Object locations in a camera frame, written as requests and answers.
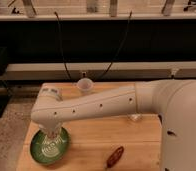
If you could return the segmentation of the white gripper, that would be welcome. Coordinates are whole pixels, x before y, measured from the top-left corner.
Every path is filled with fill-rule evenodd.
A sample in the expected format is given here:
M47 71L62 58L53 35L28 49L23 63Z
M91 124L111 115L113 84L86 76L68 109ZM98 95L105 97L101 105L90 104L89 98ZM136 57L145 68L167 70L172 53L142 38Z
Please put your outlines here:
M61 124L40 124L40 130L49 138L55 139L61 132Z

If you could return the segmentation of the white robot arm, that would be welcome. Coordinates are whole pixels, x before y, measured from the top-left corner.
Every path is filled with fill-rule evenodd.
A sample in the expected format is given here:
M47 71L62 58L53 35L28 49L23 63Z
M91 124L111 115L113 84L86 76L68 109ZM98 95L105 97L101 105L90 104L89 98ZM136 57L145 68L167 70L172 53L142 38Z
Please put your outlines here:
M157 80L64 100L44 84L31 111L41 130L54 135L62 123L128 114L162 118L160 171L196 171L196 80Z

